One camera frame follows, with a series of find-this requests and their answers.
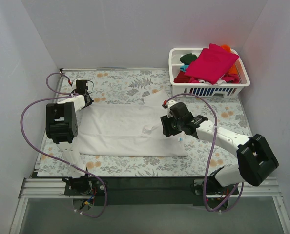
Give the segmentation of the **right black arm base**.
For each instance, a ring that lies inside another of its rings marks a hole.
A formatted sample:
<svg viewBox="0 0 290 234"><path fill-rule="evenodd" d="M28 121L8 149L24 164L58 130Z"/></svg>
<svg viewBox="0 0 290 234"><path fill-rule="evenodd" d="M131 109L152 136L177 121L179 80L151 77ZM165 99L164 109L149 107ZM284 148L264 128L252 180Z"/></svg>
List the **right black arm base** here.
<svg viewBox="0 0 290 234"><path fill-rule="evenodd" d="M207 181L206 187L206 196L207 196L207 204L213 209L217 207L224 199L226 199L229 195L238 195L239 190L236 189L233 193L231 192L234 185L228 185L226 187L222 187L220 185L216 185L214 182ZM190 185L190 189L192 190L194 195L200 197L202 205L203 205L203 188L204 188L204 180L196 179Z"/></svg>

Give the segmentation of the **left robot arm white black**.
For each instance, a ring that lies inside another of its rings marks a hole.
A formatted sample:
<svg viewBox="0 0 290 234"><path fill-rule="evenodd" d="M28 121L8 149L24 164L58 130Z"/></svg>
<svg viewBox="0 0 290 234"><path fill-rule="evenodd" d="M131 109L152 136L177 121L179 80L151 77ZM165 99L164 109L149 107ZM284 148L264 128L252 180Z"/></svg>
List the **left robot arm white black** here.
<svg viewBox="0 0 290 234"><path fill-rule="evenodd" d="M81 160L77 143L78 123L76 112L88 107L93 100L88 92L88 80L75 81L77 96L46 105L46 134L59 148L62 159L70 167L68 177L84 176L85 164Z"/></svg>

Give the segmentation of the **white t shirt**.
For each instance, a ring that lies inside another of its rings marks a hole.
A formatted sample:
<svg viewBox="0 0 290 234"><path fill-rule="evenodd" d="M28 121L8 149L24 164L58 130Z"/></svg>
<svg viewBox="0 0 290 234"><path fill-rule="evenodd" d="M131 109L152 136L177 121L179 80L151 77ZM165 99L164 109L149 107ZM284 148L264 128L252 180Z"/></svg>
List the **white t shirt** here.
<svg viewBox="0 0 290 234"><path fill-rule="evenodd" d="M144 97L143 105L92 104L82 112L76 141L81 154L186 157L182 133L166 137L160 118L165 90Z"/></svg>

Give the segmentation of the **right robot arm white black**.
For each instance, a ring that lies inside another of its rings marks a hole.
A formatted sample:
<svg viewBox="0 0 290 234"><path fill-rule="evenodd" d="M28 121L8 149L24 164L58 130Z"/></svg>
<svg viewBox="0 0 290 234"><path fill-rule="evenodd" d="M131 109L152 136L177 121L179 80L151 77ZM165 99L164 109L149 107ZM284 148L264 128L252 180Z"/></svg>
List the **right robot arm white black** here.
<svg viewBox="0 0 290 234"><path fill-rule="evenodd" d="M215 127L207 117L193 116L182 102L164 101L163 107L167 109L167 115L161 117L166 137L184 133L200 140L214 141L216 146L236 156L237 164L217 169L202 183L207 194L220 194L242 182L257 187L279 166L264 136L240 135Z"/></svg>

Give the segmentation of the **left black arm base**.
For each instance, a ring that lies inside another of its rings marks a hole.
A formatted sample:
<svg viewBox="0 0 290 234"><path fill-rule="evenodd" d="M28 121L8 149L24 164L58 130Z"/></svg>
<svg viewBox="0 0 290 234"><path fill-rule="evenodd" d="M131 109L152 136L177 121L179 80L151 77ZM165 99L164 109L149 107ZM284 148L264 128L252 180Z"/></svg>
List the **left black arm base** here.
<svg viewBox="0 0 290 234"><path fill-rule="evenodd" d="M102 184L93 177L85 176L63 178L62 182L65 183L64 195L67 196L89 196L93 194L104 196L104 189L108 186L107 181L104 181L104 184Z"/></svg>

